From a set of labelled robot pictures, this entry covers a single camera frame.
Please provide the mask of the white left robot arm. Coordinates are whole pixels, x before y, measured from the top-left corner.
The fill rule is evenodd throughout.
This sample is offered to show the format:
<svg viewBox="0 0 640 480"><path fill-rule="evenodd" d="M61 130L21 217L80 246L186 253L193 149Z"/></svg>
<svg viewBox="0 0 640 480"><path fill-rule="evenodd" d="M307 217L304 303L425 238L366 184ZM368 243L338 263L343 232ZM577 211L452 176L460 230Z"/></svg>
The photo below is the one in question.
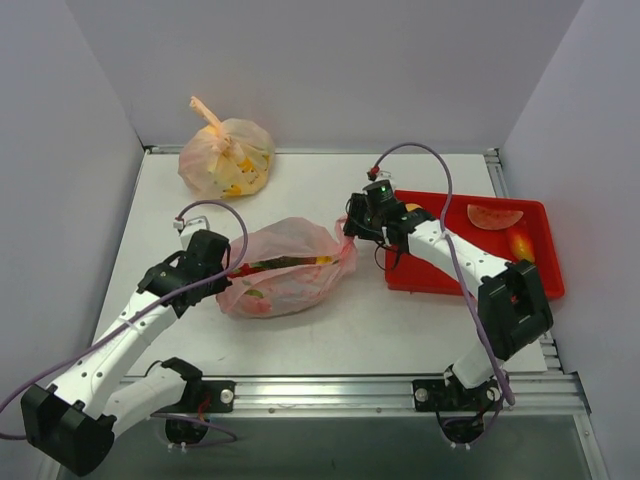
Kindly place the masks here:
<svg viewBox="0 0 640 480"><path fill-rule="evenodd" d="M29 386L20 407L29 444L78 476L93 472L116 438L156 411L201 402L202 373L178 358L143 379L120 382L144 351L191 307L230 286L229 240L200 229L151 267L119 317L69 369L43 388Z"/></svg>

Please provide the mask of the pink plastic bag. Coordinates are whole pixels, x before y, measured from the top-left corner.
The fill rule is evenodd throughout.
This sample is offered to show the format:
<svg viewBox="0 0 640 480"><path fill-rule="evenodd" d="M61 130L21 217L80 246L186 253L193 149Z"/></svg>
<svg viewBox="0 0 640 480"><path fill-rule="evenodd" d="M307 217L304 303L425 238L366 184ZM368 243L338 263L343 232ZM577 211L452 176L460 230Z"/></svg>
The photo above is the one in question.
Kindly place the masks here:
<svg viewBox="0 0 640 480"><path fill-rule="evenodd" d="M322 302L346 275L355 272L358 251L343 232L344 216L334 230L301 217L289 217L248 235L248 248L230 274L231 285L216 296L232 317L270 318L297 313ZM318 256L332 256L317 265Z"/></svg>

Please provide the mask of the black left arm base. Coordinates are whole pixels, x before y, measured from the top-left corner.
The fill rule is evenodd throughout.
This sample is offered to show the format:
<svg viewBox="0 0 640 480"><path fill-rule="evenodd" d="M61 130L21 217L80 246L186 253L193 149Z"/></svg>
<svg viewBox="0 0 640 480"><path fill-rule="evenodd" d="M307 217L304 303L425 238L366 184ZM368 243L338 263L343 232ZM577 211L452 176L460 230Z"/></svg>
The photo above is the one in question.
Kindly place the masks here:
<svg viewBox="0 0 640 480"><path fill-rule="evenodd" d="M145 371L144 377L160 369L174 371L185 382L180 400L153 415L165 421L164 438L169 448L176 447L186 452L238 440L235 433L214 425L209 419L209 414L233 411L236 394L234 381L205 380L201 370L177 357L155 360Z"/></svg>

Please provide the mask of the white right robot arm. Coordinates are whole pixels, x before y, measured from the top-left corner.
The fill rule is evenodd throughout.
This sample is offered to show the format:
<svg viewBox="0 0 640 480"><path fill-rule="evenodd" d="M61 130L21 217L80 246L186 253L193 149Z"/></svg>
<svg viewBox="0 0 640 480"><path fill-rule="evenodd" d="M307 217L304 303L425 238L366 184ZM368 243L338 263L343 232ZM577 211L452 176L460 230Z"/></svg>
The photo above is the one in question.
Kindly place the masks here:
<svg viewBox="0 0 640 480"><path fill-rule="evenodd" d="M503 365L537 341L553 316L537 267L492 255L449 230L445 216L409 210L387 180L354 193L346 204L344 234L373 241L421 260L456 280L472 315L478 340L451 367L443 385L446 402L465 409L479 386L494 378L509 386Z"/></svg>

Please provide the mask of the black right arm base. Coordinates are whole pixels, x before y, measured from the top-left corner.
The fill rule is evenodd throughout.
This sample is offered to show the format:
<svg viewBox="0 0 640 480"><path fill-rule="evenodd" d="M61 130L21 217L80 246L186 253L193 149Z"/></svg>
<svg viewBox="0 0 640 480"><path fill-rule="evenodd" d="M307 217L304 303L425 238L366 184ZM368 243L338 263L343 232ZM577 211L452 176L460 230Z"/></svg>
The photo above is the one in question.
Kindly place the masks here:
<svg viewBox="0 0 640 480"><path fill-rule="evenodd" d="M453 449L470 450L477 444L495 423L504 404L495 379L466 389L451 368L442 377L414 379L411 386L414 410L433 413Z"/></svg>

